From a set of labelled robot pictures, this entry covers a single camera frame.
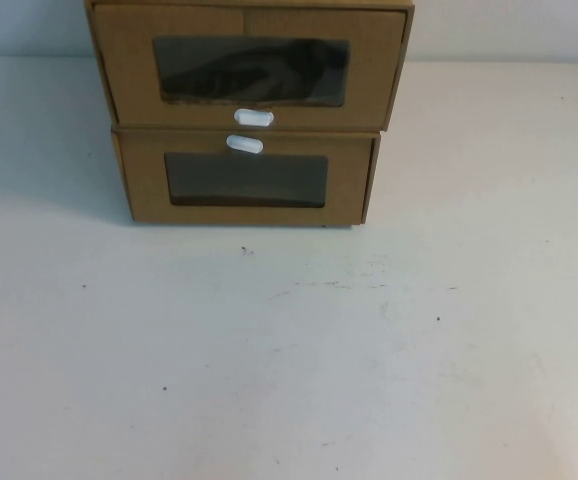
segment dirt speck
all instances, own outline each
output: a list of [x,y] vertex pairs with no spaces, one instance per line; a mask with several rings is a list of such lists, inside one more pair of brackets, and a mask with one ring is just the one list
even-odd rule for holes
[[291,294],[291,292],[289,292],[289,291],[287,291],[287,292],[282,292],[282,293],[279,293],[279,294],[277,294],[277,295],[274,295],[274,296],[271,297],[269,300],[274,300],[274,299],[276,299],[276,298],[284,297],[285,295],[290,295],[290,294]]

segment drawer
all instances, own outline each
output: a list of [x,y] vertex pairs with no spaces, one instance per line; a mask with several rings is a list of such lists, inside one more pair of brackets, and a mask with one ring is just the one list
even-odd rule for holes
[[380,131],[407,13],[114,2],[91,18],[120,125]]
[[360,224],[379,142],[256,132],[246,137],[262,148],[255,154],[228,133],[120,129],[114,138],[134,219],[173,224]]

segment cardboard edge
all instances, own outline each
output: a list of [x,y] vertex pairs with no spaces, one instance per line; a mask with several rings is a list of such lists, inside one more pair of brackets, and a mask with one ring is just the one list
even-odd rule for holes
[[393,109],[396,103],[396,95],[398,93],[398,87],[400,86],[400,78],[402,76],[402,70],[404,69],[405,59],[407,57],[407,49],[409,48],[409,40],[411,38],[411,29],[413,26],[413,18],[416,12],[416,6],[411,5],[405,11],[407,18],[405,20],[405,30],[402,35],[402,44],[400,47],[400,53],[398,58],[398,67],[396,69],[396,76],[394,77],[393,87],[391,89],[391,98],[389,99],[389,108],[387,109],[387,116],[385,117],[385,124],[383,126],[383,131],[389,130],[389,125],[391,123],[391,117],[393,115]]
[[379,134],[373,140],[373,145],[371,149],[371,161],[369,163],[369,173],[367,174],[367,188],[365,190],[365,204],[362,209],[362,220],[361,225],[367,223],[367,215],[369,213],[369,204],[371,202],[371,193],[373,191],[373,180],[376,176],[376,167],[378,166],[378,156],[380,154],[380,142],[382,141],[382,136]]
[[116,160],[118,161],[118,169],[120,170],[120,177],[122,178],[122,185],[125,189],[125,197],[129,203],[129,209],[133,215],[133,207],[131,205],[131,197],[129,196],[129,184],[127,183],[127,175],[125,174],[125,162],[122,157],[122,147],[120,146],[120,134],[114,129],[111,130],[111,141],[113,142],[113,149],[116,152]]
[[85,0],[89,4],[106,5],[186,5],[226,8],[315,8],[344,10],[403,10],[413,5],[412,0],[365,0],[339,2],[339,0]]
[[107,76],[104,57],[102,56],[102,51],[100,50],[100,44],[98,42],[96,22],[94,20],[94,6],[97,3],[98,2],[96,0],[85,0],[85,10],[87,13],[87,22],[89,23],[89,35],[91,36],[91,43],[93,45],[94,54],[96,56],[96,62],[98,63],[98,70],[100,71],[100,80],[102,81],[102,88],[105,92],[105,99],[107,100],[109,116],[111,117],[111,122],[115,125],[120,123],[120,121],[118,118],[116,104],[113,100],[111,85],[109,85],[109,77]]

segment dark object inside drawer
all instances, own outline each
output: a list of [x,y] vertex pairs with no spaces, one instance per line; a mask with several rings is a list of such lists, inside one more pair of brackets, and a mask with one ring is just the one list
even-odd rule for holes
[[160,36],[163,99],[340,107],[349,42],[247,36]]

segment cardboard drawer box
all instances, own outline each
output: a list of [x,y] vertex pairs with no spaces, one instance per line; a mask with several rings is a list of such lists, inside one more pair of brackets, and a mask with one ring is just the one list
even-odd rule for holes
[[354,225],[364,222],[380,137],[114,129],[136,221]]
[[116,124],[229,130],[386,130],[413,17],[411,0],[88,7]]

